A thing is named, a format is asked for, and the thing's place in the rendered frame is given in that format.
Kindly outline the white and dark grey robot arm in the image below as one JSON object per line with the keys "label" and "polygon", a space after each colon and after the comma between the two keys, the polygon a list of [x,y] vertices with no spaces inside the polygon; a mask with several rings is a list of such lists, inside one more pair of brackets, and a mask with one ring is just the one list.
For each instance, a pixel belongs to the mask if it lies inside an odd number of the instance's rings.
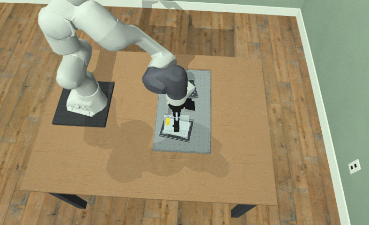
{"label": "white and dark grey robot arm", "polygon": [[[38,24],[52,50],[63,55],[57,70],[57,83],[71,90],[67,110],[94,116],[107,105],[94,75],[87,71],[92,46],[79,39],[75,30],[83,30],[107,51],[120,51],[132,43],[148,52],[152,60],[142,77],[146,89],[166,94],[167,104],[195,111],[189,95],[195,86],[188,81],[183,67],[177,65],[172,52],[162,47],[134,25],[122,23],[103,5],[94,0],[51,0],[38,14]],[[78,40],[79,39],[79,40]]]}

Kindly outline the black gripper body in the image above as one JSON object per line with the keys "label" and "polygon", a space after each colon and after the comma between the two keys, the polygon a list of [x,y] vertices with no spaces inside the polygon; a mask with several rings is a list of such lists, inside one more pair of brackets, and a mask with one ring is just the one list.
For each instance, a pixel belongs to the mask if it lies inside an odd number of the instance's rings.
{"label": "black gripper body", "polygon": [[179,111],[182,110],[185,106],[185,103],[180,105],[180,106],[174,106],[174,105],[171,105],[171,104],[168,104],[169,108],[171,110],[174,111],[174,114],[176,115],[176,113],[179,115]]}

